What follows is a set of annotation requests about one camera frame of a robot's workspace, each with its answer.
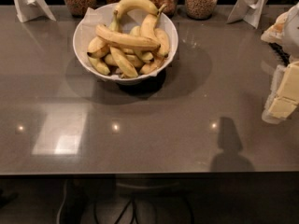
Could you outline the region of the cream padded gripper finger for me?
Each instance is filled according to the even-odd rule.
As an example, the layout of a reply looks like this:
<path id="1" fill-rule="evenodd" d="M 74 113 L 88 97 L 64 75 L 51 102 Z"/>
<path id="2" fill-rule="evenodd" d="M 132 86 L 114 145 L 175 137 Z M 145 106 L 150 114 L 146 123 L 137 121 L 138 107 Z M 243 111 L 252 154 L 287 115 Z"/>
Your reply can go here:
<path id="1" fill-rule="evenodd" d="M 264 105 L 262 120 L 270 124 L 280 124 L 286 120 L 297 108 L 294 101 L 270 94 Z"/>

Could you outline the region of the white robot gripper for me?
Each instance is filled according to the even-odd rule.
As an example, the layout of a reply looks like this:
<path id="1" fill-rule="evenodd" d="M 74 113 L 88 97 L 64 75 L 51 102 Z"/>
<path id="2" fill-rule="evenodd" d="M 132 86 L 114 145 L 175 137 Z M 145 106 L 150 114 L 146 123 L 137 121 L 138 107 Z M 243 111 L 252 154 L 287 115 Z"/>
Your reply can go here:
<path id="1" fill-rule="evenodd" d="M 299 102 L 299 3 L 280 14 L 275 23 L 265 30 L 261 40 L 276 43 L 289 55 L 287 67 L 278 65 L 270 91 L 278 97 Z"/>

